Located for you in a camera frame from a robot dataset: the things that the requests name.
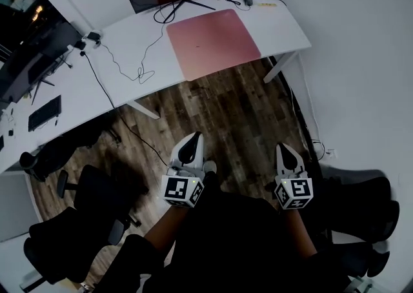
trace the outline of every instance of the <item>wall outlet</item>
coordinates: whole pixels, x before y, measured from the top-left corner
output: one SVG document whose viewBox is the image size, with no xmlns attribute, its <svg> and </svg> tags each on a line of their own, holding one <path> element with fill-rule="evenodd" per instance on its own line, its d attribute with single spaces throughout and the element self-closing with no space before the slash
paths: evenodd
<svg viewBox="0 0 413 293">
<path fill-rule="evenodd" d="M 335 148 L 328 148 L 328 149 L 326 149 L 325 154 L 326 154 L 330 159 L 337 159 L 337 158 L 338 158 L 337 150 L 336 150 Z"/>
</svg>

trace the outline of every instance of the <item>small box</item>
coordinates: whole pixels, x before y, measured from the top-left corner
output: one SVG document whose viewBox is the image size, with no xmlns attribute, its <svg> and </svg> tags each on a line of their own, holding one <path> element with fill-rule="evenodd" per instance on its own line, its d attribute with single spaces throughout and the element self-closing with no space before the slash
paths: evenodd
<svg viewBox="0 0 413 293">
<path fill-rule="evenodd" d="M 162 198 L 172 206 L 195 207 L 203 189 L 198 177 L 162 175 Z"/>
<path fill-rule="evenodd" d="M 304 208 L 313 198 L 311 178 L 279 178 L 275 190 L 283 209 Z"/>
</svg>

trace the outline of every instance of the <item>white desk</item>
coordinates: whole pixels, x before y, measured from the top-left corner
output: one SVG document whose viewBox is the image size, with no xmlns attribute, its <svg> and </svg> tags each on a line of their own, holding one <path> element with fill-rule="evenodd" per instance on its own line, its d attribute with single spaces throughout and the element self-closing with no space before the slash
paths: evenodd
<svg viewBox="0 0 413 293">
<path fill-rule="evenodd" d="M 277 0 L 254 0 L 254 6 L 245 12 L 238 10 L 228 1 L 199 0 L 199 2 L 216 10 L 233 8 L 256 42 L 261 57 L 284 54 L 279 63 L 264 78 L 266 83 L 278 74 L 282 66 L 287 64 L 297 51 L 311 46 L 287 7 Z M 275 3 L 277 6 L 258 6 L 257 3 Z M 163 14 L 166 16 L 171 9 L 172 7 L 165 8 Z M 146 47 L 161 35 L 162 25 L 154 21 L 154 12 L 155 10 L 149 10 L 130 16 L 102 31 L 102 43 L 114 54 L 122 73 L 131 78 L 137 77 L 137 69 L 141 65 Z M 210 12 L 212 11 L 206 8 L 185 3 L 177 11 L 174 22 Z M 155 70 L 156 73 L 143 84 L 139 84 L 138 80 L 132 82 L 122 76 L 117 65 L 112 62 L 112 56 L 103 46 L 88 53 L 99 80 L 116 107 L 128 103 L 156 118 L 155 112 L 146 110 L 134 101 L 184 81 L 166 28 L 163 31 L 163 37 L 149 48 L 144 61 L 145 70 Z M 22 99 L 18 104 L 11 104 L 7 113 L 10 115 L 11 108 L 14 108 L 14 121 L 11 117 L 9 120 L 5 116 L 2 117 L 0 135 L 4 136 L 5 147 L 0 151 L 0 173 L 18 162 L 23 152 L 33 152 L 57 136 L 112 109 L 87 59 L 81 57 L 79 51 L 75 49 L 66 61 L 73 64 L 73 69 L 63 65 L 54 75 L 47 78 L 55 84 L 55 87 L 41 85 L 33 106 L 31 106 L 31 99 Z M 58 95 L 61 95 L 62 99 L 62 113 L 57 125 L 55 126 L 55 119 L 52 119 L 42 128 L 28 132 L 28 116 Z M 14 129 L 14 136 L 9 137 L 8 130 L 11 128 Z"/>
</svg>

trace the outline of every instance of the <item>wooden floor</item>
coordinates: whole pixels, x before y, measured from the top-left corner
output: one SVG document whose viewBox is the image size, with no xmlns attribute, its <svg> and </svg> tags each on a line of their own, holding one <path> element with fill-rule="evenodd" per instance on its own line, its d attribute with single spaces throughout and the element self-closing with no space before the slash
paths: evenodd
<svg viewBox="0 0 413 293">
<path fill-rule="evenodd" d="M 123 106 L 121 112 L 132 129 L 159 150 L 165 162 L 178 141 L 192 132 L 201 131 L 205 137 L 206 159 L 217 163 L 222 189 L 262 197 L 276 206 L 264 186 L 274 179 L 277 143 L 289 144 L 305 160 L 308 152 L 280 80 L 277 77 L 269 84 L 263 83 L 262 78 L 269 70 L 268 61 L 254 61 L 152 94 L 142 102 L 159 110 L 161 119 L 158 120 L 128 106 Z M 114 161 L 127 164 L 150 192 L 140 197 L 133 211 L 142 226 L 139 229 L 131 227 L 124 238 L 131 233 L 143 235 L 168 208 L 159 197 L 165 166 L 120 120 L 114 128 L 122 137 L 121 145 L 117 146 L 104 133 L 91 149 L 77 149 L 64 169 L 68 171 L 70 181 L 77 183 L 87 164 L 108 174 Z M 67 192 L 64 199 L 56 195 L 58 174 L 50 175 L 46 183 L 32 180 L 43 219 L 50 219 L 73 205 L 74 193 Z M 77 230 L 80 234 L 82 230 L 87 233 L 88 229 Z M 86 280 L 88 284 L 99 282 L 119 246 L 100 251 Z"/>
</svg>

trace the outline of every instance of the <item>pink desk mat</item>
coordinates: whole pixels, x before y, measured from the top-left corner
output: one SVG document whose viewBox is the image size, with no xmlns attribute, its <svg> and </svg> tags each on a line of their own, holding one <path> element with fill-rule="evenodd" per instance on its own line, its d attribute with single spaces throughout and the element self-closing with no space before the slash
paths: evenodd
<svg viewBox="0 0 413 293">
<path fill-rule="evenodd" d="M 166 30 L 187 81 L 261 57 L 234 10 L 192 17 Z"/>
</svg>

